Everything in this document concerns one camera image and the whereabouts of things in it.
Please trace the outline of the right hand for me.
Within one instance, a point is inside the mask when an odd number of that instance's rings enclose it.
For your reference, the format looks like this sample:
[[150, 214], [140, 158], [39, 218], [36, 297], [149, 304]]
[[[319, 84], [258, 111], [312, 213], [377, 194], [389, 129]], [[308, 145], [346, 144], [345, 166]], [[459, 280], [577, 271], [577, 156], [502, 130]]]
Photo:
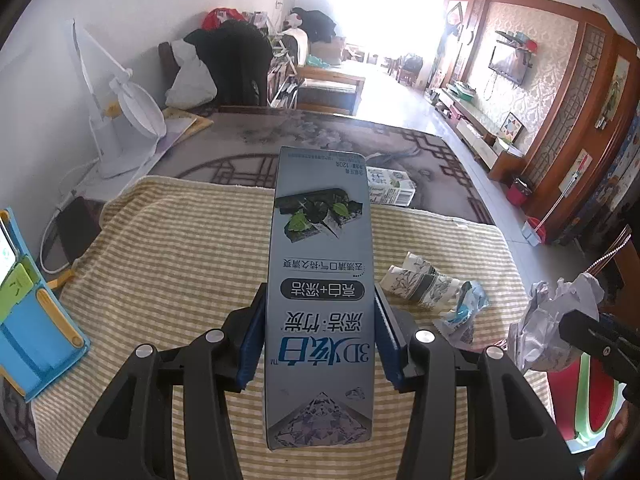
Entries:
[[604, 438], [594, 448], [588, 458], [585, 469], [585, 479], [600, 479], [620, 452], [627, 434], [637, 425], [639, 410], [625, 401], [617, 415], [606, 428]]

